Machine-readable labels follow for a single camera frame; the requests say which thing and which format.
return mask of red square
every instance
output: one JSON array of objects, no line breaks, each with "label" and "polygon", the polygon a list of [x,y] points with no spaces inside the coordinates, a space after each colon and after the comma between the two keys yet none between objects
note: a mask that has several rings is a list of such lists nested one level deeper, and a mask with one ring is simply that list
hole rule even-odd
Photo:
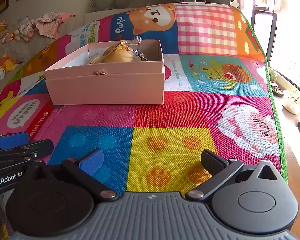
[{"label": "red square", "polygon": [[134,127],[206,127],[195,92],[165,91],[163,105],[140,105]]}]

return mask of speech bubble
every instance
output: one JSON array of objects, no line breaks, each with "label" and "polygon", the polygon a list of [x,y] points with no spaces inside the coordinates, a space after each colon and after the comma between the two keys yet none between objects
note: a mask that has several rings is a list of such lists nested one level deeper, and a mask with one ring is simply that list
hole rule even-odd
[{"label": "speech bubble", "polygon": [[17,128],[19,126],[24,126],[26,121],[33,115],[33,113],[37,110],[40,105],[40,101],[38,99],[32,99],[21,106],[19,106],[13,113],[10,115],[8,119],[8,127],[9,128]]}]

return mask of mat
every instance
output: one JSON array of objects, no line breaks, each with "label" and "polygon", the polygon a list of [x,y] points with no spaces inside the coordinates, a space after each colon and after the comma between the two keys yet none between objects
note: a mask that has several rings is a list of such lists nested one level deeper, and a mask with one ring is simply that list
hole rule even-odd
[{"label": "mat", "polygon": [[[46,68],[88,43],[136,35],[161,42],[163,105],[52,105]],[[185,194],[210,178],[200,163],[204,149],[245,164],[269,159],[287,180],[265,54],[242,13],[228,5],[143,7],[63,36],[25,64],[0,94],[0,134],[19,131],[53,141],[49,164],[102,148],[104,164],[93,177],[120,195]]]}]

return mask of pink box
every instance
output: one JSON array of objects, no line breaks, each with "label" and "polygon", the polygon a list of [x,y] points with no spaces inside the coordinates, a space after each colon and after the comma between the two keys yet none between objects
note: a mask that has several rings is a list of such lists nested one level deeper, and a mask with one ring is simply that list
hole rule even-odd
[{"label": "pink box", "polygon": [[[90,64],[97,52],[118,41],[87,44],[45,70],[54,105],[162,105],[164,62],[159,40],[142,40],[138,49],[154,61]],[[104,69],[108,74],[93,75]]]}]

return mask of triangular cutout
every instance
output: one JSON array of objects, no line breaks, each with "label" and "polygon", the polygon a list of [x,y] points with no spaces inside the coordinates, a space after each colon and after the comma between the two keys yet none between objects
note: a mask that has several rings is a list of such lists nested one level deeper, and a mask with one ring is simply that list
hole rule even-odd
[{"label": "triangular cutout", "polygon": [[277,180],[277,177],[275,176],[272,169],[268,165],[263,166],[258,178],[259,179]]}]

